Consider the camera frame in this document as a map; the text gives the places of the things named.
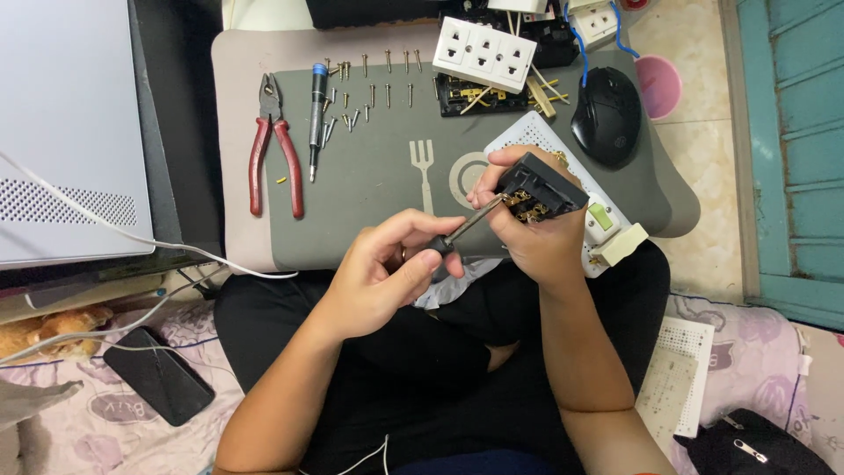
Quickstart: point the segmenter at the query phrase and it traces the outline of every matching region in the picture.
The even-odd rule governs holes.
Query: person's lap
[[[285,281],[233,276],[225,283],[215,321],[244,391],[281,353],[332,275],[303,272]],[[668,281],[668,263],[650,242],[588,281],[635,390],[657,338]],[[507,448],[541,456],[567,472],[579,467],[544,371],[536,284],[514,265],[501,265],[437,316],[443,321],[401,308],[381,330],[344,344],[305,470],[341,472],[381,445],[386,434],[391,466]],[[516,353],[487,374],[484,344],[515,340],[522,341]],[[380,470],[379,459],[354,472]]]

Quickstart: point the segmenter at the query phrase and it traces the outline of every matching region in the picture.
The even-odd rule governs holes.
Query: pliers
[[[261,89],[258,91],[258,100],[261,103],[261,116],[255,119],[258,124],[258,132],[255,134],[255,142],[252,144],[252,155],[249,157],[249,211],[254,216],[261,216],[261,165],[264,156],[267,154],[270,135],[269,125],[271,123],[276,138],[281,145],[281,150],[284,151],[284,156],[287,158],[287,167],[290,171],[290,198],[293,205],[293,217],[301,218],[305,214],[305,207],[302,204],[299,157],[296,155],[293,142],[287,134],[289,125],[286,120],[282,119],[282,96],[274,75],[263,75]]]

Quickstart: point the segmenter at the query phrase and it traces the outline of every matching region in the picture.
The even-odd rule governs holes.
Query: black mouse
[[[577,91],[571,132],[587,155],[610,168],[621,168],[636,147],[641,127],[639,92],[615,68],[589,70]]]

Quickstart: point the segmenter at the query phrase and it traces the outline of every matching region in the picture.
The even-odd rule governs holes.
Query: black bag
[[[700,475],[835,475],[788,432],[748,409],[737,409],[697,438],[674,436]]]

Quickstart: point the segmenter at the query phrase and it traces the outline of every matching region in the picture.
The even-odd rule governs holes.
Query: smartphone
[[[130,331],[117,344],[133,348],[168,346],[145,326]],[[170,350],[110,347],[103,353],[103,361],[173,427],[191,420],[214,400],[211,386]]]

